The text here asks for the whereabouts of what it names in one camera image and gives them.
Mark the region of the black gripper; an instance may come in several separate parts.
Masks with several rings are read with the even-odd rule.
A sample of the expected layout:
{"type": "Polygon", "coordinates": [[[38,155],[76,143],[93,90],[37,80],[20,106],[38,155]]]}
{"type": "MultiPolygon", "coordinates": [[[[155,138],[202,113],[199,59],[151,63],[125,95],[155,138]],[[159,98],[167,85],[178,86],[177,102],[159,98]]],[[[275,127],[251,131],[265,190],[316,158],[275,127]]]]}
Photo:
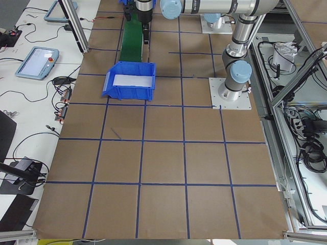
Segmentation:
{"type": "Polygon", "coordinates": [[[149,44],[149,22],[152,20],[153,10],[137,11],[137,19],[143,24],[143,42],[149,44]]]}

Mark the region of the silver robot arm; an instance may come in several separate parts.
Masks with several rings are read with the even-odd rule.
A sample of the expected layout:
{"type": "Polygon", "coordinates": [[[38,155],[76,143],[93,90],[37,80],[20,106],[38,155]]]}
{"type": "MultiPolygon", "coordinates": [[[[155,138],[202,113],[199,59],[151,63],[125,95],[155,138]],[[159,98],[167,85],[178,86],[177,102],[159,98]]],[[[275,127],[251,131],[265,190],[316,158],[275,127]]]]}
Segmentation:
{"type": "Polygon", "coordinates": [[[221,13],[204,13],[204,20],[214,30],[223,28],[229,21],[221,13]]]}
{"type": "Polygon", "coordinates": [[[247,54],[249,37],[260,16],[270,12],[277,1],[158,1],[163,18],[155,17],[151,25],[149,51],[151,62],[159,63],[159,73],[165,76],[180,74],[184,89],[183,103],[186,106],[208,106],[209,87],[204,77],[225,75],[226,83],[221,87],[231,100],[239,95],[243,83],[236,82],[230,75],[231,69],[242,62],[247,54]],[[197,31],[187,33],[158,32],[159,24],[166,19],[179,25],[195,21],[200,16],[220,14],[237,17],[231,36],[207,35],[201,37],[197,31]]]}

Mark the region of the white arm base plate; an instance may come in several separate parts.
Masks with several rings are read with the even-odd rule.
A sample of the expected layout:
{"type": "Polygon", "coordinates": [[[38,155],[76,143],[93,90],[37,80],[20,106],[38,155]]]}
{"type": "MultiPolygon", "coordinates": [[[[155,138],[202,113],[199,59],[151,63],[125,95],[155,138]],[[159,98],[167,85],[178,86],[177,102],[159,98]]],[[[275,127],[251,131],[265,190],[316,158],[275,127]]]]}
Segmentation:
{"type": "Polygon", "coordinates": [[[212,109],[251,110],[251,103],[246,85],[240,91],[230,91],[225,87],[225,78],[209,78],[212,109]]]}
{"type": "Polygon", "coordinates": [[[228,16],[222,16],[220,13],[205,13],[200,14],[200,20],[203,34],[232,34],[233,21],[228,16]]]}

